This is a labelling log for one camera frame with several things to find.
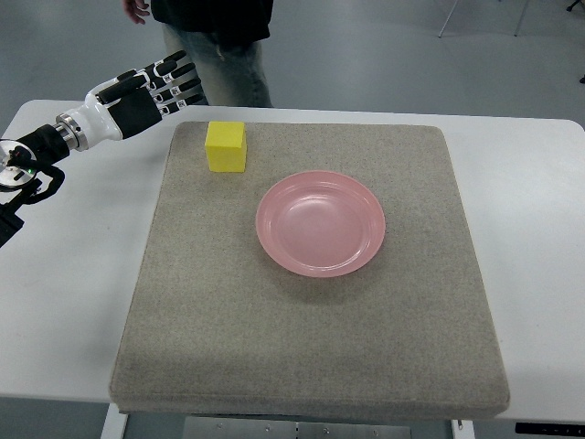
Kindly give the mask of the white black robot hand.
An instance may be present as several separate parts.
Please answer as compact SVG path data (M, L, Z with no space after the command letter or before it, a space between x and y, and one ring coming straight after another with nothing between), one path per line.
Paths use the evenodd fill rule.
M163 89L193 70L193 63L177 66L185 56L185 51L179 50L145 67L145 73L151 77L150 89ZM84 103L72 111L72 132L78 147L93 147L105 140L128 139L161 122L161 114L173 114L204 100L198 92L199 78L172 86L153 97L142 88L146 82L143 75L132 76L96 95L89 93Z

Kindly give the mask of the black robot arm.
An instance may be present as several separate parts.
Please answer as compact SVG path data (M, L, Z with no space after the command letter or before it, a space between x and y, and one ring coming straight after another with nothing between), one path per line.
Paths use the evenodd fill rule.
M202 101L200 79L186 79L195 64L180 65L185 51L128 70L88 92L83 104L16 140L1 141L1 191L16 195L1 205L1 243L24 226L17 211L54 196L65 181L56 163L70 152L134 137L166 116Z

